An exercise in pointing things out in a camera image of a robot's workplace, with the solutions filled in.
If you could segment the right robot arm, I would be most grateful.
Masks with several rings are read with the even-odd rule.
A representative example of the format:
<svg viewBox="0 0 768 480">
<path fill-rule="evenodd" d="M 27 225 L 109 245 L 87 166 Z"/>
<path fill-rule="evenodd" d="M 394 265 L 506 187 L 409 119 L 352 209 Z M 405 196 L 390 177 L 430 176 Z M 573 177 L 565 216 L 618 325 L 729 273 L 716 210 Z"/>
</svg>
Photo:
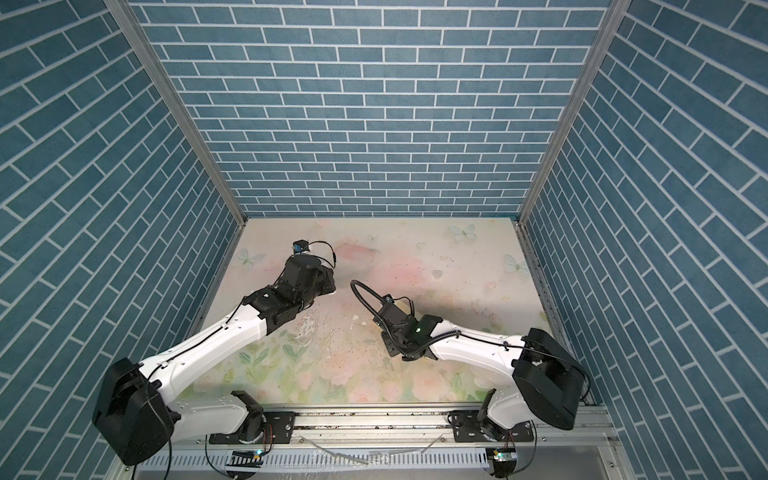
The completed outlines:
<svg viewBox="0 0 768 480">
<path fill-rule="evenodd" d="M 373 320 L 392 356 L 462 362 L 497 375 L 501 383 L 490 388 L 480 410 L 491 428 L 509 430 L 534 419 L 574 428 L 587 374 L 547 331 L 495 335 L 434 315 L 416 318 L 395 303 L 384 303 Z"/>
</svg>

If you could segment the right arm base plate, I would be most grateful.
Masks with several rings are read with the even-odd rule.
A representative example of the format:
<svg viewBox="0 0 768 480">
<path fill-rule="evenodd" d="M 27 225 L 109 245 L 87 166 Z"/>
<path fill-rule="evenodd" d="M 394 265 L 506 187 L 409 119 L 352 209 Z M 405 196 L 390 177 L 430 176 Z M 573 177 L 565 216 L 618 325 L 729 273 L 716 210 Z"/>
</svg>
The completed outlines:
<svg viewBox="0 0 768 480">
<path fill-rule="evenodd" d="M 477 409 L 450 411 L 447 421 L 457 443 L 478 442 L 531 442 L 534 440 L 532 426 L 522 422 L 511 429 L 504 429 L 489 420 Z"/>
</svg>

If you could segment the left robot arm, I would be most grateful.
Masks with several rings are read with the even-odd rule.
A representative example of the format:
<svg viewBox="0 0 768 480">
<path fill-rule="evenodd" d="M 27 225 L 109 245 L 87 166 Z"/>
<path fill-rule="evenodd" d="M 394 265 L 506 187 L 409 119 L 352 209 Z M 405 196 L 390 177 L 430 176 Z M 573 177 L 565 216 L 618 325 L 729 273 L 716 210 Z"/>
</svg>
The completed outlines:
<svg viewBox="0 0 768 480">
<path fill-rule="evenodd" d="M 263 407 L 243 390 L 222 400 L 175 407 L 192 383 L 241 348 L 274 333 L 335 292 L 335 265 L 294 252 L 280 275 L 243 297 L 231 313 L 187 340 L 137 363 L 121 358 L 105 372 L 92 422 L 126 466 L 136 466 L 173 442 L 232 435 L 240 443 L 265 436 Z"/>
</svg>

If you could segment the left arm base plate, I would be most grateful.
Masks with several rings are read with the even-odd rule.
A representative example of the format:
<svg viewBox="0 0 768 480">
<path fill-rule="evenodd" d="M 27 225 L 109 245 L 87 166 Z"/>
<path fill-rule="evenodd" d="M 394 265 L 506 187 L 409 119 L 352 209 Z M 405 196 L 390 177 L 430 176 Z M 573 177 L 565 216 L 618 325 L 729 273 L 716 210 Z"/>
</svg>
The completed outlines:
<svg viewBox="0 0 768 480">
<path fill-rule="evenodd" d="M 296 413 L 267 411 L 260 416 L 249 415 L 231 434 L 212 434 L 208 442 L 213 445 L 279 445 L 288 444 L 293 435 Z"/>
</svg>

